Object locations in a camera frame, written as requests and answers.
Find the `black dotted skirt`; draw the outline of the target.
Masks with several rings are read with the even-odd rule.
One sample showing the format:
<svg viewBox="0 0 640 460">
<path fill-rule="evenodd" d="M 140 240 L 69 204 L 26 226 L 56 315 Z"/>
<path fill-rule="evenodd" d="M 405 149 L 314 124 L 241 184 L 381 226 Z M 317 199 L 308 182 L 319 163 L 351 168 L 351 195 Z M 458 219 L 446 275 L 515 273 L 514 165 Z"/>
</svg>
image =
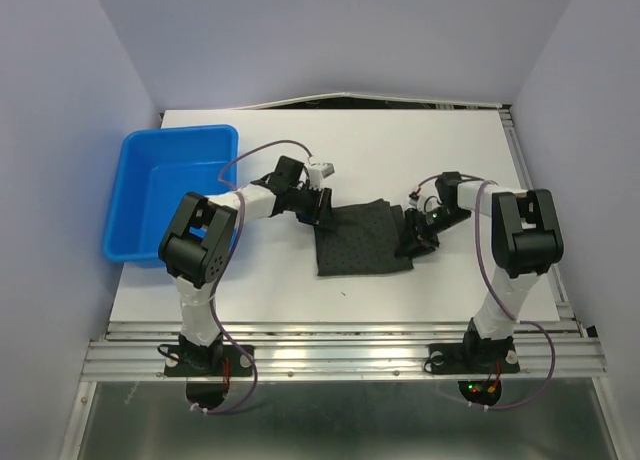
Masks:
<svg viewBox="0 0 640 460">
<path fill-rule="evenodd" d="M 391 275 L 413 269 L 408 257 L 396 257 L 404 226 L 402 208 L 378 199 L 333 210 L 333 226 L 315 228 L 320 277 Z"/>
</svg>

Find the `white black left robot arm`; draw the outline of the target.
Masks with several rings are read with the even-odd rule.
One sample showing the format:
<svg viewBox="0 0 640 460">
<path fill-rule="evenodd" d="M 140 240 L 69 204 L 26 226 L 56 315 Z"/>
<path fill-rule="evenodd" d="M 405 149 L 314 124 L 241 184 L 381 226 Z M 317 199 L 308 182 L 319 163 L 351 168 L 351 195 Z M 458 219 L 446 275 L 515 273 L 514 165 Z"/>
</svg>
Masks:
<svg viewBox="0 0 640 460">
<path fill-rule="evenodd" d="M 178 291 L 182 322 L 177 351 L 160 349 L 165 358 L 202 374 L 221 366 L 222 330 L 213 316 L 214 289 L 241 228 L 284 212 L 312 227 L 332 226 L 332 190 L 324 181 L 334 172 L 329 162 L 303 163 L 282 156 L 272 172 L 234 192 L 183 196 L 158 251 Z"/>
</svg>

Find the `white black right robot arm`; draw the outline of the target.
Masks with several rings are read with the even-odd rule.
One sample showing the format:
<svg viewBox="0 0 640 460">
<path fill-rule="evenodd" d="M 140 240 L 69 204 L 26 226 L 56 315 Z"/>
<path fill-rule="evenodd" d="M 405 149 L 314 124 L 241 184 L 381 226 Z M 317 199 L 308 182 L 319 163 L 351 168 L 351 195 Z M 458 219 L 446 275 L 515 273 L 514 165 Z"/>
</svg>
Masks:
<svg viewBox="0 0 640 460">
<path fill-rule="evenodd" d="M 474 221 L 476 260 L 487 295 L 469 322 L 460 358 L 466 367 L 482 370 L 496 353 L 511 349 L 527 297 L 563 257 L 553 196 L 546 189 L 511 189 L 459 172 L 430 180 L 437 191 L 435 205 L 420 186 L 411 192 L 395 255 L 429 255 L 439 247 L 439 234 Z"/>
</svg>

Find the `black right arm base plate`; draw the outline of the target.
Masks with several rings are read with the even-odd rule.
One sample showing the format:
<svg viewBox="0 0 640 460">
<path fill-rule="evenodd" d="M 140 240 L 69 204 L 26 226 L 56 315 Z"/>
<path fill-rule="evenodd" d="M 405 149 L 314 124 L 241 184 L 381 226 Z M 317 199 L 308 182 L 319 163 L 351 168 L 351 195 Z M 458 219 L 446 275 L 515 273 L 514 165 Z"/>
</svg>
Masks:
<svg viewBox="0 0 640 460">
<path fill-rule="evenodd" d="M 434 375 L 516 374 L 517 359 L 508 361 L 513 348 L 488 347 L 471 352 L 462 343 L 435 343 L 427 346 L 423 370 Z"/>
</svg>

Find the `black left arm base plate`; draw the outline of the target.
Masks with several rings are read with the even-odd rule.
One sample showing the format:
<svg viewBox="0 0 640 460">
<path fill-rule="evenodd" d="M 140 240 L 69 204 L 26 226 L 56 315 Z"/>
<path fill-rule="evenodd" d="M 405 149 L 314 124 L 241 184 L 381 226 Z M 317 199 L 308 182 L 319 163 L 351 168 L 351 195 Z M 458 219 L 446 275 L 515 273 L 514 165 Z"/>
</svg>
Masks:
<svg viewBox="0 0 640 460">
<path fill-rule="evenodd" d="M 215 342 L 211 347 L 191 344 L 160 344 L 164 372 L 169 378 L 238 377 L 253 375 L 250 361 L 232 345 Z"/>
</svg>

